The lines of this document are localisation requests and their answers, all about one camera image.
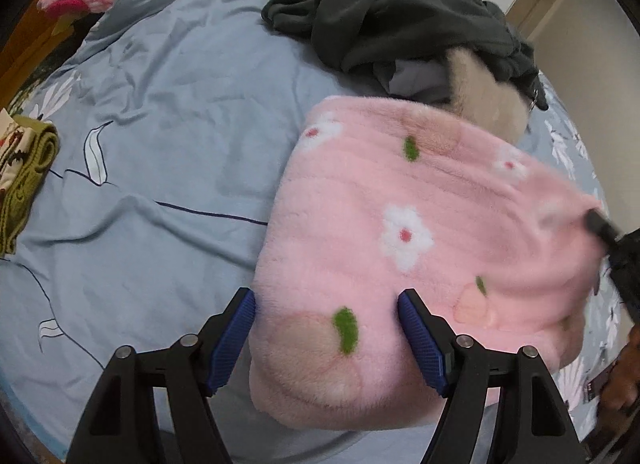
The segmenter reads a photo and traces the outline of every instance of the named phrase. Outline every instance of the beige fur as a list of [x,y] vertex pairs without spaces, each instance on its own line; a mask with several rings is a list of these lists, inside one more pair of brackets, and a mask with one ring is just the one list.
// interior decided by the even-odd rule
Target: beige fur
[[494,75],[469,49],[447,51],[451,102],[446,110],[516,144],[527,127],[529,105],[510,83]]

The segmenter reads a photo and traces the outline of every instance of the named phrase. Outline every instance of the gray fabric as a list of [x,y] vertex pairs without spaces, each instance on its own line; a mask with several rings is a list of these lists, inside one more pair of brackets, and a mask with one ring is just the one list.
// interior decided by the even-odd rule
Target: gray fabric
[[435,105],[449,99],[449,76],[438,60],[396,60],[374,63],[373,75],[386,93],[411,101]]
[[[268,32],[266,2],[117,0],[24,109],[38,104],[56,124],[61,151],[17,252],[0,262],[0,387],[61,458],[115,348],[165,348],[250,284],[306,112],[332,94],[384,93],[375,79],[329,72],[308,44]],[[550,100],[552,110],[533,112],[521,147],[563,173],[568,159],[577,183],[601,192]],[[608,287],[597,300],[580,380],[601,359],[615,302]],[[235,462],[420,462],[433,426],[362,434],[277,424],[250,402],[248,362],[243,353],[211,401]],[[161,394],[157,404],[171,430]],[[579,428],[593,409],[574,408]]]

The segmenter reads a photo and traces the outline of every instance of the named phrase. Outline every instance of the bed sheet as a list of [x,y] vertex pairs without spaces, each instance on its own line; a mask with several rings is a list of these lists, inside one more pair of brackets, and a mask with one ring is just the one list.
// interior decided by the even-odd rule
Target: bed sheet
[[[334,94],[384,95],[371,76],[330,72],[307,43],[271,34],[267,1],[117,0],[24,105],[56,124],[61,151],[17,252],[0,261],[0,388],[59,458],[115,348],[165,348],[250,284],[306,112]],[[601,198],[543,80],[552,108],[533,111],[519,147]],[[617,353],[620,310],[605,280],[587,314],[583,352],[557,376],[581,435],[596,406],[582,400],[584,381]],[[211,401],[235,462],[420,462],[433,426],[295,431],[260,414],[249,358]],[[157,408],[170,430],[162,395]]]

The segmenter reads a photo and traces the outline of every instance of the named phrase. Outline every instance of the metal bolt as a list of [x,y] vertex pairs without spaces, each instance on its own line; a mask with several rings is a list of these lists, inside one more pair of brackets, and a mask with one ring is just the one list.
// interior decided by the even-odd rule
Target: metal bolt
[[198,342],[195,334],[185,334],[180,338],[180,345],[183,347],[193,347]]
[[116,357],[118,359],[127,359],[132,352],[133,350],[129,345],[124,345],[118,348],[118,350],[116,350]]
[[526,347],[523,347],[522,353],[526,355],[527,358],[531,358],[531,359],[537,358],[539,354],[538,349],[535,347],[532,347],[531,345],[527,345]]
[[456,343],[460,345],[463,349],[469,349],[474,345],[474,339],[471,336],[467,336],[463,334],[456,338]]

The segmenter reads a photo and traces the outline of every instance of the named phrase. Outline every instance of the pink blanket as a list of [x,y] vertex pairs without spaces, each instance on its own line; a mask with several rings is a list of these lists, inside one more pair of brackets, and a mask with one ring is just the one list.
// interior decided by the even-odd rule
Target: pink blanket
[[582,216],[598,206],[435,108],[325,100],[287,165],[258,260],[254,404],[294,428],[435,420],[442,401],[396,314],[411,287],[455,332],[503,351],[534,345],[558,370],[582,345],[603,255]]

